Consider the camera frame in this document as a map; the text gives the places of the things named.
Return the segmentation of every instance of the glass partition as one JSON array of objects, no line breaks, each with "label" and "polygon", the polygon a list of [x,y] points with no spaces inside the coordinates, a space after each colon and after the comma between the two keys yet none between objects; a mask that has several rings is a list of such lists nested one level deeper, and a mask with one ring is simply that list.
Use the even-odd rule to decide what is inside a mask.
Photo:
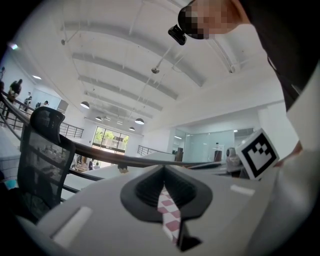
[{"label": "glass partition", "polygon": [[233,130],[187,134],[183,162],[223,162],[227,158],[227,149],[234,146]]}]

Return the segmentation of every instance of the glass wall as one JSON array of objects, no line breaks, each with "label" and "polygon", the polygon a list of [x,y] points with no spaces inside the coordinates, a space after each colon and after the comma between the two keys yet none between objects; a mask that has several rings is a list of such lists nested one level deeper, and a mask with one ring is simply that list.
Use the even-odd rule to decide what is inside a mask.
[{"label": "glass wall", "polygon": [[[109,130],[102,127],[97,127],[95,130],[92,147],[94,149],[124,155],[127,148],[129,135],[117,131]],[[111,163],[99,162],[100,167],[110,166]]]},{"label": "glass wall", "polygon": [[187,134],[184,145],[184,162],[214,162],[217,151],[222,151],[221,161],[227,158],[227,149],[234,147],[233,130],[202,134]]}]

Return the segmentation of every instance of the black rubber part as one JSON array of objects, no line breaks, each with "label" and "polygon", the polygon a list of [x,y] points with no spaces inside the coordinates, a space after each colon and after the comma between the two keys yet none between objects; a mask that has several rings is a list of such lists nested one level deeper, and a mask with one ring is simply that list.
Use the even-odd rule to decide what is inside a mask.
[{"label": "black rubber part", "polygon": [[177,247],[186,251],[201,244],[197,237],[189,235],[185,221],[201,217],[210,205],[213,193],[204,183],[172,166],[159,165],[124,185],[120,199],[124,208],[138,220],[162,223],[163,216],[158,212],[158,201],[164,186],[180,210]]}]

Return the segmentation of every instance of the white panel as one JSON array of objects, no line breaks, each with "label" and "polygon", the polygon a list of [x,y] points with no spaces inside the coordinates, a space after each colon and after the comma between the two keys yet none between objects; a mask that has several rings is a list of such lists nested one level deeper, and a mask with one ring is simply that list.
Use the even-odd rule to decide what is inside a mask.
[{"label": "white panel", "polygon": [[261,127],[272,141],[280,159],[289,155],[298,143],[298,136],[286,116],[284,102],[258,110]]},{"label": "white panel", "polygon": [[161,112],[146,127],[146,131],[182,126],[190,122],[221,116],[283,100],[280,83],[269,67],[256,68],[243,74],[234,74],[214,87],[202,89]]}]

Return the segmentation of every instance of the window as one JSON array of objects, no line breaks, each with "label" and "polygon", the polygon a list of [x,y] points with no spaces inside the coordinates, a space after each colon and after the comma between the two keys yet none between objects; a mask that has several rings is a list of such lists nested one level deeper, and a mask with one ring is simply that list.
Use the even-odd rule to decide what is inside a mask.
[{"label": "window", "polygon": [[120,132],[97,127],[92,147],[112,153],[125,153],[129,136]]}]

